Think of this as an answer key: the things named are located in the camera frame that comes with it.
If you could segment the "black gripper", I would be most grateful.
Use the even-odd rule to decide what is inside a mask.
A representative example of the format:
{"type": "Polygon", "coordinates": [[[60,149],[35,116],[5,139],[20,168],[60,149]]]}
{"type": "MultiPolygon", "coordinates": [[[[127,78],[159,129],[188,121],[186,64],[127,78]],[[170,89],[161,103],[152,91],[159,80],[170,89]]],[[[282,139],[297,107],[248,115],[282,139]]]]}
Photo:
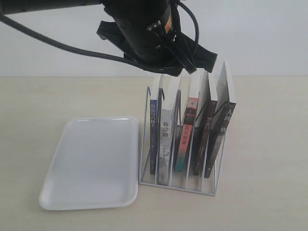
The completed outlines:
{"type": "Polygon", "coordinates": [[[199,23],[179,0],[103,0],[113,22],[101,21],[98,36],[123,52],[124,61],[152,73],[179,76],[198,68],[211,73],[217,54],[199,44],[199,23]]]}

